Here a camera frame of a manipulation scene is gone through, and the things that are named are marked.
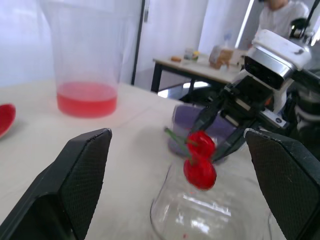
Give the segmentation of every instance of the person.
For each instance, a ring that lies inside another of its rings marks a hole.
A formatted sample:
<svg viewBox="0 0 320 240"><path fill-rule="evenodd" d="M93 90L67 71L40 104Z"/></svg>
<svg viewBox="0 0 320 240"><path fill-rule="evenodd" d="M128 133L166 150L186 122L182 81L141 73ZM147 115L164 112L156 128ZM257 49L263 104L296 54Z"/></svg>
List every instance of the person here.
<svg viewBox="0 0 320 240"><path fill-rule="evenodd" d="M301 1L291 0L259 0L264 2L264 9L259 18L260 30L269 30L288 39L291 31L291 22L300 18L307 18L308 7Z"/></svg>

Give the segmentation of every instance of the measuring cup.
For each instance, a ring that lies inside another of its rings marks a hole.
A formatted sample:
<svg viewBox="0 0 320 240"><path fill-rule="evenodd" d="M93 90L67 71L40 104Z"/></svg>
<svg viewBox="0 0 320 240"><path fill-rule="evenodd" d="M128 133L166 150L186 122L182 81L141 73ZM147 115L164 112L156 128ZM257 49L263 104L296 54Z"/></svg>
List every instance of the measuring cup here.
<svg viewBox="0 0 320 240"><path fill-rule="evenodd" d="M129 17L59 0L39 3L51 30L58 108L76 117L113 113L134 42Z"/></svg>

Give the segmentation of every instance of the table surface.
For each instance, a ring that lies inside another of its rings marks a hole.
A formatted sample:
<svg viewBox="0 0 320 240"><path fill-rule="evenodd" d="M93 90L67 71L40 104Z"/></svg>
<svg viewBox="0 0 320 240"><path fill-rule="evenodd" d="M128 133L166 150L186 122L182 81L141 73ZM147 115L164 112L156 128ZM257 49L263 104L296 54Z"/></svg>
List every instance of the table surface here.
<svg viewBox="0 0 320 240"><path fill-rule="evenodd" d="M68 140L111 128L104 183L86 239L155 239L150 206L168 167L178 158L168 151L163 129L171 125L174 107L180 102L121 84L114 114L81 119L58 110L52 81L0 88L0 97L1 103L13 103L17 110L13 128L0 139L0 223ZM223 165L258 183L247 147Z"/></svg>
<svg viewBox="0 0 320 240"><path fill-rule="evenodd" d="M182 60L181 62L174 62L171 61L169 58L155 58L153 60L158 64L162 64L180 71L184 71L190 74L195 74L207 79L211 79L215 82L220 82L223 84L232 83L234 78L240 72L238 67L230 65L227 69L214 69L210 67L209 64L209 56L208 57L199 57L198 61L191 61L191 60Z"/></svg>

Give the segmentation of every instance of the clear glass jar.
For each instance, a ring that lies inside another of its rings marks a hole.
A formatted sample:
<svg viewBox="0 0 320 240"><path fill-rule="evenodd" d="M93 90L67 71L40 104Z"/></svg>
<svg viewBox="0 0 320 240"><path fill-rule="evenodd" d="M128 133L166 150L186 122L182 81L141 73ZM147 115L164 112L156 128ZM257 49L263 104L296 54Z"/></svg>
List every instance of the clear glass jar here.
<svg viewBox="0 0 320 240"><path fill-rule="evenodd" d="M172 163L150 209L159 239L262 240L266 236L270 210L257 182L229 172L222 163L215 165L213 188L200 191L187 182L183 164L182 159Z"/></svg>

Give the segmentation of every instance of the green pepper stem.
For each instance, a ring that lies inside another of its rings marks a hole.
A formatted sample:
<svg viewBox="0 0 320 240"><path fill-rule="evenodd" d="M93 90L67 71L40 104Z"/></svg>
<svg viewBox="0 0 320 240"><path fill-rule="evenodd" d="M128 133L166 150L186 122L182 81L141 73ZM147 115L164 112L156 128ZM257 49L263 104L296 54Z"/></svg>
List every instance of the green pepper stem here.
<svg viewBox="0 0 320 240"><path fill-rule="evenodd" d="M164 128L164 132L167 133L178 144L178 146L181 148L181 150L184 152L184 154L187 155L190 164L193 165L194 161L192 159L191 154L189 153L189 149L185 145L185 142L186 142L185 139L182 136L176 135L168 127Z"/></svg>

